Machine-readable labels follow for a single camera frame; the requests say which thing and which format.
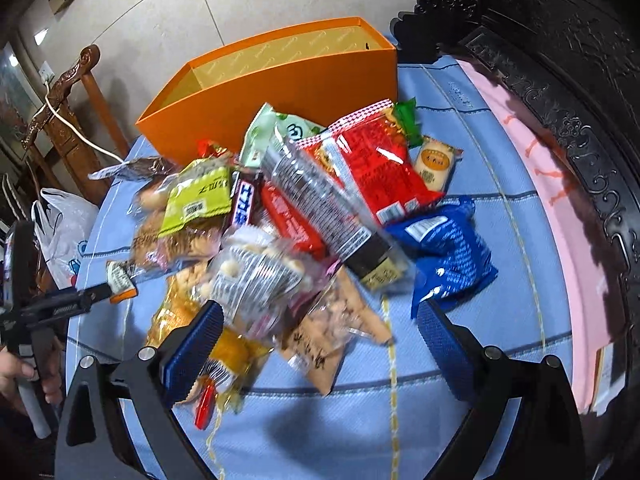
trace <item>metal bolt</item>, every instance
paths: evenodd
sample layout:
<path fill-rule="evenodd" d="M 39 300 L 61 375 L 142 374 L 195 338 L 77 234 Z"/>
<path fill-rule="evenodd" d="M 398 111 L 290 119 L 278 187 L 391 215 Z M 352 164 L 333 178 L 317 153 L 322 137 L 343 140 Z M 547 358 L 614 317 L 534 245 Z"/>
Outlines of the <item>metal bolt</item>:
<path fill-rule="evenodd" d="M 94 364 L 94 357 L 92 355 L 85 355 L 82 359 L 80 359 L 80 367 L 88 368 L 92 364 Z"/>
<path fill-rule="evenodd" d="M 143 361 L 149 361 L 154 355 L 156 355 L 156 349 L 151 346 L 145 346 L 138 352 L 138 357 Z"/>
<path fill-rule="evenodd" d="M 500 350 L 497 346 L 487 346 L 484 348 L 484 355 L 486 355 L 489 359 L 498 360 L 502 357 L 502 350 Z"/>
<path fill-rule="evenodd" d="M 552 368 L 559 368 L 561 363 L 560 359 L 558 359 L 555 355 L 548 355 L 545 357 L 545 363 Z"/>

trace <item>blue snack bag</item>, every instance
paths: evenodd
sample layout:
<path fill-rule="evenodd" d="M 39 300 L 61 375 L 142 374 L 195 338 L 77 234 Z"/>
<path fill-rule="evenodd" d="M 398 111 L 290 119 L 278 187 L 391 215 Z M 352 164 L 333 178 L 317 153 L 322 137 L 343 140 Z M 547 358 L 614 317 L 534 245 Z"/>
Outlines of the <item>blue snack bag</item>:
<path fill-rule="evenodd" d="M 447 204 L 386 227 L 416 258 L 412 319 L 421 301 L 438 300 L 442 310 L 451 310 L 498 275 L 491 264 L 491 251 L 473 228 L 475 212 L 471 197 L 461 196 L 458 204 Z"/>

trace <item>blue tablecloth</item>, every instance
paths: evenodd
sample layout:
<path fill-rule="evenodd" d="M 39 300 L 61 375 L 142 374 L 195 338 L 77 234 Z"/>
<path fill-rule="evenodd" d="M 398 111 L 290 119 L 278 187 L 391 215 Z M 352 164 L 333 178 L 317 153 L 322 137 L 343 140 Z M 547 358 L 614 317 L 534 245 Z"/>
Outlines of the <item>blue tablecloth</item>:
<path fill-rule="evenodd" d="M 449 193 L 470 194 L 476 200 L 476 228 L 499 271 L 487 289 L 449 317 L 469 327 L 482 345 L 499 346 L 511 356 L 540 361 L 545 353 L 556 354 L 571 377 L 571 325 L 558 252 L 517 152 L 453 58 L 443 57 L 434 65 L 400 65 L 398 78 L 401 97 L 417 98 L 422 132 L 464 149 Z M 152 153 L 141 137 L 129 157 Z M 111 187 L 78 286 L 103 282 L 106 261 L 127 257 L 135 225 L 126 210 L 139 187 L 130 182 Z M 97 304 L 86 316 L 73 319 L 67 382 L 86 354 L 102 362 L 131 357 L 143 343 L 165 288 L 164 279 L 142 283 L 134 300 Z M 394 348 L 355 344 L 326 398 L 273 355 L 247 393 L 242 412 L 225 413 L 209 445 L 214 423 L 206 431 L 196 430 L 191 409 L 175 408 L 213 472 L 219 477 L 224 472 L 227 479 L 423 478 L 467 406 L 449 392 L 410 320 L 410 298 L 393 298 L 388 305 Z M 379 298 L 369 300 L 380 308 Z M 132 405 L 122 405 L 143 464 L 162 478 Z M 494 471 L 517 405 L 510 403 L 478 478 Z"/>

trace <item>pink fabric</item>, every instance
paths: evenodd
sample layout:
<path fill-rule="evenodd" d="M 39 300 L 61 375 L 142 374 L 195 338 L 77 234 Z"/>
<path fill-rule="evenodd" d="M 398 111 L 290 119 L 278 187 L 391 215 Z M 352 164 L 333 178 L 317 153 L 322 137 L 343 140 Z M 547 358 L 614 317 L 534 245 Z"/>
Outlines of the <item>pink fabric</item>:
<path fill-rule="evenodd" d="M 609 307 L 622 305 L 620 291 L 616 286 L 608 290 L 605 274 L 607 265 L 616 268 L 612 264 L 616 257 L 587 193 L 568 169 L 551 132 L 503 86 L 470 63 L 458 62 L 516 147 L 542 200 L 566 283 L 573 340 L 572 389 L 583 413 L 593 400 L 596 353 L 623 328 L 624 319 Z"/>

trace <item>white cable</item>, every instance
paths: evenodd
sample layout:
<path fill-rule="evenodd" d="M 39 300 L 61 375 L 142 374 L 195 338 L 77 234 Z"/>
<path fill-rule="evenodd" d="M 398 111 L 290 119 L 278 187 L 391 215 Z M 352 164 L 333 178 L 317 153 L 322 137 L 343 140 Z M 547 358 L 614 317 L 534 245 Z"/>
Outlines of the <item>white cable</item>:
<path fill-rule="evenodd" d="M 96 144 L 92 143 L 89 139 L 87 139 L 83 134 L 81 134 L 78 129 L 73 126 L 73 124 L 71 124 L 69 121 L 67 121 L 62 115 L 60 115 L 57 111 L 55 111 L 53 109 L 53 106 L 51 106 L 51 103 L 49 102 L 49 81 L 45 81 L 45 85 L 47 86 L 47 93 L 44 95 L 44 101 L 46 102 L 47 106 L 49 107 L 49 110 L 51 110 L 51 113 L 54 114 L 62 123 L 66 124 L 66 126 L 68 126 L 69 128 L 71 128 L 71 130 L 73 131 L 73 133 L 75 133 L 80 140 L 82 140 L 82 142 L 84 142 L 85 144 L 88 144 L 89 146 L 91 146 L 94 150 L 103 153 L 107 156 L 110 156 L 111 158 L 114 158 L 115 160 L 118 161 L 119 164 L 122 164 L 124 162 L 124 160 L 122 160 L 119 156 L 114 155 L 111 152 L 108 152 L 107 150 L 105 150 L 104 148 L 101 148 L 100 146 L 97 146 Z"/>

